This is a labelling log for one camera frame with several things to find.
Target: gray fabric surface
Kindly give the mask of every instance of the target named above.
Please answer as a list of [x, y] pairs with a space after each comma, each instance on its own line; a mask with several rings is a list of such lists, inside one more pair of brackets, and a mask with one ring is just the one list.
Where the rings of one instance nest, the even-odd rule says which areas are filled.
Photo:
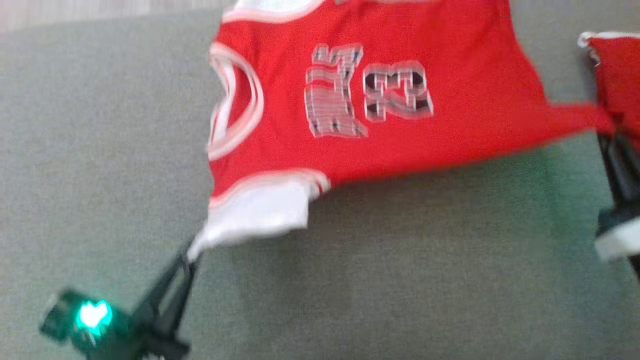
[[[553, 100], [592, 96], [577, 35], [634, 30], [634, 3], [514, 3]], [[0, 357], [79, 359], [37, 333], [49, 295], [130, 308], [199, 230], [219, 17], [3, 39]], [[192, 359], [638, 359], [640, 289], [593, 250], [610, 203], [593, 134], [347, 186], [308, 231], [209, 252], [182, 336]]]

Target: green light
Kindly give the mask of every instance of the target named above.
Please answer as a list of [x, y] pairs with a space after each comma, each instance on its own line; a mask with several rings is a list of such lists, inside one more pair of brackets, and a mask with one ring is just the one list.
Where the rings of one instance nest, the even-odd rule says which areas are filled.
[[101, 328], [109, 326], [112, 317], [111, 306], [106, 301], [100, 300], [96, 305], [87, 301], [80, 307], [76, 323], [80, 329], [100, 336]]

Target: basketball jersey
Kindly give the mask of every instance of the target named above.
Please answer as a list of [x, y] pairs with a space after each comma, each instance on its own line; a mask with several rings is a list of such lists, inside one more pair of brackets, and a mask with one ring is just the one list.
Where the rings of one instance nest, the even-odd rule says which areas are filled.
[[596, 106], [547, 102], [508, 0], [241, 1], [210, 63], [227, 90], [211, 207], [265, 184], [314, 197], [612, 131]]

